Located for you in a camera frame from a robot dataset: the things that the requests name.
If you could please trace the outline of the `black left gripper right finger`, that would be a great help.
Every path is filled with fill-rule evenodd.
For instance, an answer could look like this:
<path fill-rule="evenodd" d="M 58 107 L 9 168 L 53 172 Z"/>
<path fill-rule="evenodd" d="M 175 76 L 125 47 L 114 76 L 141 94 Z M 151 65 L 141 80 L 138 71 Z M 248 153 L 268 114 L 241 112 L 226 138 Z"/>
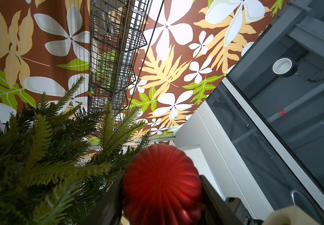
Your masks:
<path fill-rule="evenodd" d="M 242 225 L 204 175 L 200 175 L 204 210 L 200 225 Z"/>

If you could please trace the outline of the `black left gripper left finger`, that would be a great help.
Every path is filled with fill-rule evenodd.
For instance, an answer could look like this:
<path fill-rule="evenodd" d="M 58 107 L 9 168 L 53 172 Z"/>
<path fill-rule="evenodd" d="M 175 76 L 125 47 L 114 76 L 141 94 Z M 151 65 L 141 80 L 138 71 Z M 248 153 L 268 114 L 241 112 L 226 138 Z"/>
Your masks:
<path fill-rule="evenodd" d="M 122 218 L 122 180 L 117 176 L 112 186 L 84 221 L 85 225 L 120 225 Z"/>

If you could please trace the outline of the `dark red ribbed ball ornament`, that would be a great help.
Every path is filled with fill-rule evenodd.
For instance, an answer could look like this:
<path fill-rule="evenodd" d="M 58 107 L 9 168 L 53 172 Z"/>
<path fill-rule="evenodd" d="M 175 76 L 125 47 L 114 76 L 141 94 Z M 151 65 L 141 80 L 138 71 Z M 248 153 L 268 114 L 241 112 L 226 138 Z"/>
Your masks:
<path fill-rule="evenodd" d="M 204 210 L 199 172 L 172 145 L 154 144 L 133 157 L 122 180 L 122 196 L 131 225 L 196 225 Z"/>

